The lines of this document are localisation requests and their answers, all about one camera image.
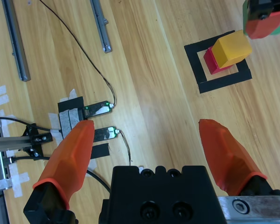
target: wooden surface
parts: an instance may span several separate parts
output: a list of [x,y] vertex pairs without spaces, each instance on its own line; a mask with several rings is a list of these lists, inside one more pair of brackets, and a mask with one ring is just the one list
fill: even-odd
[[[181,169],[205,165],[198,132],[199,119],[215,119],[228,127],[247,149],[269,183],[280,189],[280,35],[250,41],[247,59],[252,80],[199,94],[183,46],[230,30],[242,29],[243,0],[101,0],[108,19],[113,52],[101,49],[89,0],[47,0],[112,83],[118,104],[110,114],[94,118],[95,127],[116,126],[131,147],[132,165]],[[86,105],[112,95],[78,45],[58,19],[38,0],[14,0],[32,80],[18,74],[0,0],[0,86],[10,102],[5,114],[50,128],[48,113],[72,89]],[[11,136],[24,126],[9,125]],[[112,168],[127,165],[124,142],[110,140],[111,156],[97,159],[95,170],[109,183]],[[50,155],[56,143],[43,147]],[[21,185],[23,197],[5,191],[11,224],[28,223],[22,211],[38,180],[43,161],[19,161],[19,173],[30,181]],[[218,195],[224,195],[215,186]],[[70,201],[80,223],[98,223],[108,193],[87,177]]]

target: hex bolt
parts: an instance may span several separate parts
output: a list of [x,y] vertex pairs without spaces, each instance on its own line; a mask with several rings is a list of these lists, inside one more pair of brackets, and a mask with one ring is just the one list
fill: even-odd
[[259,16],[259,19],[260,19],[260,20],[265,20],[267,17],[268,17],[267,14],[261,14],[261,15]]
[[232,202],[232,206],[238,213],[241,213],[241,214],[249,213],[249,207],[244,201],[234,200]]

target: metal rail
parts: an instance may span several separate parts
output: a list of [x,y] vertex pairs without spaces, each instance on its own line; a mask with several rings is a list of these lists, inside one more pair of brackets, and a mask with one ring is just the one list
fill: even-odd
[[31,80],[13,0],[2,0],[13,56],[21,81]]

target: black mount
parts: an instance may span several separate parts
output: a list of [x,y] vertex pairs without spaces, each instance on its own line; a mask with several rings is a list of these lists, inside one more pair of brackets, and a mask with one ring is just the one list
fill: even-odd
[[114,167],[110,199],[103,201],[99,224],[225,224],[206,168],[185,166],[182,173],[157,167]]
[[32,126],[26,126],[23,136],[29,136],[31,139],[31,147],[23,148],[23,151],[31,157],[43,157],[41,144],[53,141],[50,132],[39,134],[38,129]]

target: cube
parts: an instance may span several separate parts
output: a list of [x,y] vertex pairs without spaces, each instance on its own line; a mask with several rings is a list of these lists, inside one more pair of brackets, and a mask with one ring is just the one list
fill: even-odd
[[231,66],[228,66],[228,67],[225,67],[222,69],[219,68],[211,49],[212,49],[212,47],[208,48],[205,55],[203,56],[211,75],[214,75],[220,71],[223,71],[223,70],[226,70],[226,69],[229,69],[230,67],[232,67],[232,65],[231,65]]
[[219,68],[243,61],[252,53],[252,47],[243,30],[219,38],[212,48]]

